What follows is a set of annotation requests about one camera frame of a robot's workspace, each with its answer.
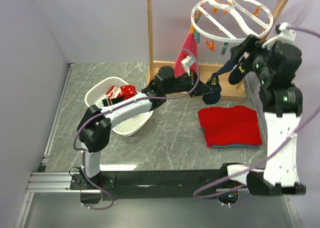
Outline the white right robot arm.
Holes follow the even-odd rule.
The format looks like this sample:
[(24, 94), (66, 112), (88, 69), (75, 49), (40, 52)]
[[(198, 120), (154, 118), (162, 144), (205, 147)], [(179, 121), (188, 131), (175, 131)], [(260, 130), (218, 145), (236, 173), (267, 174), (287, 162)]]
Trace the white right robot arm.
[(249, 35), (231, 49), (231, 61), (240, 61), (245, 73), (254, 72), (260, 82), (259, 97), (267, 125), (265, 168), (249, 170), (242, 164), (224, 164), (219, 176), (222, 186), (236, 182), (245, 185), (252, 195), (304, 195), (306, 187), (297, 173), (297, 133), (303, 110), (303, 95), (293, 84), (302, 63), (302, 52), (289, 42), (264, 45)]

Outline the navy santa pattern sock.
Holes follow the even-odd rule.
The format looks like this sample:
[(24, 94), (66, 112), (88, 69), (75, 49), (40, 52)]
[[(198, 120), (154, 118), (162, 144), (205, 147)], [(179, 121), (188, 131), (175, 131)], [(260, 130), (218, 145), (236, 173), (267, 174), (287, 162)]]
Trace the navy santa pattern sock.
[(243, 63), (238, 64), (229, 75), (228, 81), (231, 85), (239, 84), (250, 71)]

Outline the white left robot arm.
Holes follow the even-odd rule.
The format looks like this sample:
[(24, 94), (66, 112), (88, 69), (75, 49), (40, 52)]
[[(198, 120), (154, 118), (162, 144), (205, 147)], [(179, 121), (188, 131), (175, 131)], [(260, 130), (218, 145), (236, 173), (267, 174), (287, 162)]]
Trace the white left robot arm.
[(170, 94), (185, 92), (190, 97), (213, 94), (213, 89), (200, 81), (199, 71), (191, 70), (176, 77), (174, 69), (163, 66), (147, 87), (135, 96), (99, 109), (90, 106), (85, 112), (75, 139), (80, 140), (82, 151), (82, 183), (88, 189), (100, 183), (101, 151), (110, 140), (112, 128), (142, 113), (153, 111), (170, 99)]

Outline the black sock with stripes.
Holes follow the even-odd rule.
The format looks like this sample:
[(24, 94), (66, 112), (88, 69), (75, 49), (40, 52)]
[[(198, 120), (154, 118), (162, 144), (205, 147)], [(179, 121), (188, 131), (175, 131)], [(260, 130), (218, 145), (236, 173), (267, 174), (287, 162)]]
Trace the black sock with stripes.
[(113, 98), (113, 99), (106, 98), (106, 99), (102, 100), (102, 103), (103, 103), (103, 107), (108, 107), (108, 106), (112, 106), (112, 105), (118, 104), (123, 101), (124, 101), (123, 97)]

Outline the red white patterned sock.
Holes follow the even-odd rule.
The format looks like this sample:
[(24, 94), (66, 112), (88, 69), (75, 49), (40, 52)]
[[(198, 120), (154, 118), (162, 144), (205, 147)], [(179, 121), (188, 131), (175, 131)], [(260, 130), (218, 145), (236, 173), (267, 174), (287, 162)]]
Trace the red white patterned sock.
[(114, 98), (117, 98), (118, 95), (121, 93), (122, 93), (122, 89), (120, 87), (112, 86), (106, 93), (106, 97), (108, 99), (114, 99)]

